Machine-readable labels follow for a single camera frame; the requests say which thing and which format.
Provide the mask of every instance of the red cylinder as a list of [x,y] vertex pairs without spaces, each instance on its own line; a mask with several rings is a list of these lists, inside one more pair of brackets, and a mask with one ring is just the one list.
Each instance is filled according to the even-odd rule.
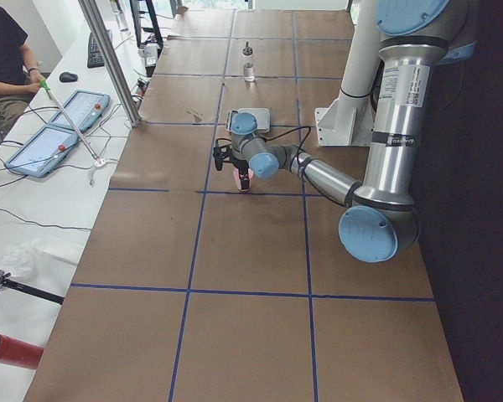
[[0,334],[0,363],[35,370],[43,348]]

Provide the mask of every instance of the black tripod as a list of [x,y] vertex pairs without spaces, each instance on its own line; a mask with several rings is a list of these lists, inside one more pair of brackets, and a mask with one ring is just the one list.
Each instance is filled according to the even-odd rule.
[[2,289],[3,287],[8,287],[9,289],[21,291],[22,293],[28,293],[29,295],[40,297],[54,303],[62,304],[64,302],[64,298],[61,296],[48,293],[47,291],[41,291],[40,289],[23,285],[22,283],[18,283],[16,281],[11,281],[8,279],[9,276],[11,276],[11,274],[6,274],[4,271],[0,270],[0,289]]

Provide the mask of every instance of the keyboard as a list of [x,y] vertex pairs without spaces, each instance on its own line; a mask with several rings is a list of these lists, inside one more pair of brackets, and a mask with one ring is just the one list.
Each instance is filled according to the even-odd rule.
[[[108,37],[111,41],[111,30],[108,29],[106,32],[108,33]],[[99,45],[95,41],[95,36],[93,36],[93,33],[90,33],[90,37],[87,40],[87,68],[93,69],[95,67],[102,67],[103,65],[104,59],[102,58],[102,53],[99,49]]]

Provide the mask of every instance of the blue joint cap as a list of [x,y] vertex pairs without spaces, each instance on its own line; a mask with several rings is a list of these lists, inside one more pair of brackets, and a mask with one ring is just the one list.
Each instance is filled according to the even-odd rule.
[[279,170],[277,158],[268,152],[255,154],[250,158],[248,165],[258,178],[270,178]]
[[448,3],[449,0],[378,0],[376,25],[389,36],[412,34],[436,19]]
[[467,60],[473,56],[475,52],[475,42],[471,44],[465,44],[459,48],[451,49],[444,57],[440,60],[438,65],[453,64],[460,61]]
[[397,232],[392,223],[365,205],[352,207],[343,214],[339,237],[347,251],[364,262],[389,260],[398,252]]
[[247,136],[257,129],[257,119],[252,113],[238,113],[231,120],[231,132],[237,136]]

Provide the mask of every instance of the white pillar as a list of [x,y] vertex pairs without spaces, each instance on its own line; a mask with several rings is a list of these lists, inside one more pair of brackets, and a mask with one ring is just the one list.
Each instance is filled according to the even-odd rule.
[[339,96],[329,108],[315,109],[319,145],[366,147],[372,114],[367,96],[380,64],[381,33],[375,21],[376,0],[364,0],[350,46]]

